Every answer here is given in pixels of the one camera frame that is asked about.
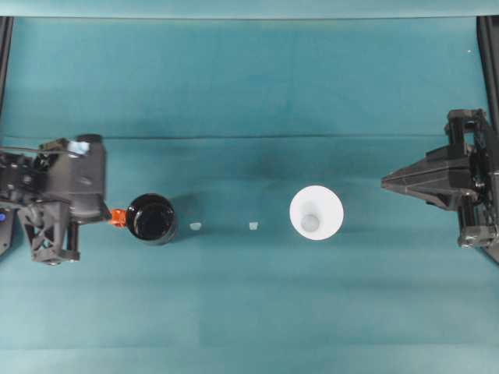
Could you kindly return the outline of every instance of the teal fabric surface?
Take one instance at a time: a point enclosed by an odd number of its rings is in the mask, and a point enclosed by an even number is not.
[[[330,19],[480,16],[499,13],[496,0],[2,0],[7,16]]]
[[[10,136],[441,135],[487,102],[473,18],[17,19],[11,62]]]
[[[474,23],[18,19],[3,143],[105,134],[108,205],[161,193],[179,234],[87,225],[56,267],[17,235],[2,372],[495,373],[499,269],[454,214],[380,189],[450,108],[486,107]],[[345,207],[324,242],[288,219],[311,184]]]

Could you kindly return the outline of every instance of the black mechanical part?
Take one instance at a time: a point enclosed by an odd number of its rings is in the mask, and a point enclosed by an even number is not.
[[[478,17],[476,31],[489,101],[490,122],[499,132],[499,16]]]
[[[499,262],[499,137],[481,109],[450,111],[445,132],[448,146],[387,175],[381,186],[457,212],[458,244]]]
[[[147,244],[163,245],[175,236],[175,211],[161,195],[141,195],[132,201],[126,211],[126,227],[133,236]]]
[[[3,93],[5,79],[7,77],[7,65],[9,63],[10,40],[12,37],[12,17],[0,17],[0,114],[2,113]],[[12,244],[12,228],[14,225],[14,214],[12,210],[0,210],[0,255],[2,255]]]
[[[100,136],[79,136],[41,144],[40,151],[35,158],[0,152],[0,208],[17,210],[33,261],[78,261],[79,226],[111,216],[104,145]]]
[[[3,255],[12,244],[14,216],[14,210],[0,209],[0,256]]]

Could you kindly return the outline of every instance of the screw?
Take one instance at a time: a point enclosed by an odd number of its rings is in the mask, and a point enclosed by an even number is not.
[[[26,174],[23,176],[23,183],[25,185],[29,185],[32,181],[33,181],[33,178],[31,178],[31,175]]]

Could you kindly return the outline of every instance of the small white object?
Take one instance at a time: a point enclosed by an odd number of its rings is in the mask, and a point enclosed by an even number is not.
[[[189,225],[192,231],[199,231],[201,229],[201,226],[203,225],[200,222],[193,222]]]
[[[90,143],[87,143],[87,142],[70,141],[68,144],[68,151],[73,152],[73,153],[77,153],[77,154],[85,154],[86,152],[88,152],[89,149],[90,149]],[[74,156],[72,154],[70,154],[69,156],[71,158],[76,158],[76,156]]]
[[[311,240],[324,240],[336,234],[343,217],[341,200],[322,185],[309,185],[298,191],[289,205],[293,227]]]

